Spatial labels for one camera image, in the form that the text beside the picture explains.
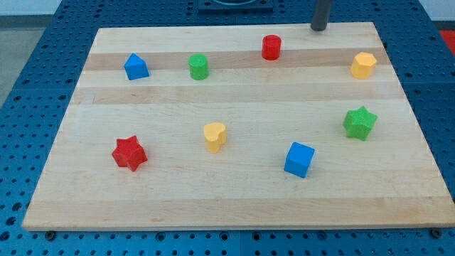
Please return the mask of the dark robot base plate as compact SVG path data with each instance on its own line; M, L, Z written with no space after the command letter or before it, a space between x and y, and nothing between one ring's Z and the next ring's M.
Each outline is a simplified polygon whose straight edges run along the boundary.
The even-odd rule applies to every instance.
M273 0L197 0L199 13L216 11L272 11Z

